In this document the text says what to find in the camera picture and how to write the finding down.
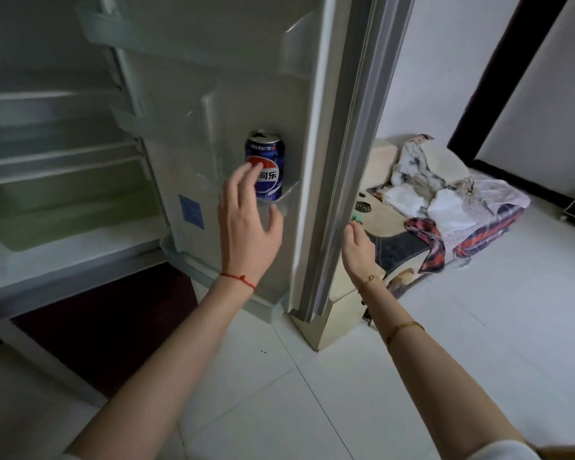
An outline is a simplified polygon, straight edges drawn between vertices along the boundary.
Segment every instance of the white sleeve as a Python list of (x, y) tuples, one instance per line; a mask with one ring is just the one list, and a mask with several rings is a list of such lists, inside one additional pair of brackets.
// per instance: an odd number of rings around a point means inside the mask
[(498, 441), (477, 450), (468, 460), (539, 460), (539, 456), (522, 442)]

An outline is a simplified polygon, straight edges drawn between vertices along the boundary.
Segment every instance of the pile of clothes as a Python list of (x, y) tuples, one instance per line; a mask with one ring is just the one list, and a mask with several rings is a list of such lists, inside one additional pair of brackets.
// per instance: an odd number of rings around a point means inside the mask
[(471, 173), (426, 134), (405, 143), (390, 180), (374, 194), (406, 216), (407, 231), (429, 244), (422, 273), (442, 271), (454, 257), (469, 259), (503, 235), (530, 204), (505, 181)]

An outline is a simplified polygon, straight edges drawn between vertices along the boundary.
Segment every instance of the pepsi can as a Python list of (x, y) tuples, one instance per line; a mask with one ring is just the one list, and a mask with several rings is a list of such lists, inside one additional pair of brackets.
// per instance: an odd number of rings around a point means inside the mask
[(245, 161), (255, 166), (262, 163), (262, 171), (256, 181), (259, 199), (277, 200), (281, 197), (283, 184), (283, 160), (286, 148), (277, 134), (253, 131), (245, 142)]

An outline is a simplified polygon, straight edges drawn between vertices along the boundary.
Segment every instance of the red string bracelet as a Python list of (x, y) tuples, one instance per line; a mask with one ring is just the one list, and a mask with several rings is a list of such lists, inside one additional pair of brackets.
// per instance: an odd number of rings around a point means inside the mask
[(256, 291), (256, 287), (250, 283), (249, 281), (245, 280), (245, 276), (235, 276), (234, 274), (228, 274), (228, 273), (222, 273), (220, 274), (220, 276), (226, 276), (227, 278), (232, 278), (232, 279), (236, 279), (238, 281), (241, 281), (243, 284), (247, 284), (249, 287), (251, 287), (254, 292)]

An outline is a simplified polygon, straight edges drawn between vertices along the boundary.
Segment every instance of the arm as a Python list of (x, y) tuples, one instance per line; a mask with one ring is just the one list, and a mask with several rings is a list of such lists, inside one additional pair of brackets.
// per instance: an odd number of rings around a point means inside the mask
[[(223, 272), (256, 285), (281, 245), (283, 218), (270, 208), (262, 229), (254, 182), (261, 165), (242, 165), (226, 181), (218, 207)], [(115, 394), (67, 452), (84, 460), (153, 459), (253, 289), (219, 277), (198, 308)]]
[[(414, 321), (374, 271), (375, 246), (359, 224), (345, 228), (343, 263), (385, 339)], [(498, 406), (466, 371), (418, 326), (400, 329), (389, 352), (443, 460), (462, 460), (502, 440), (525, 442)]]

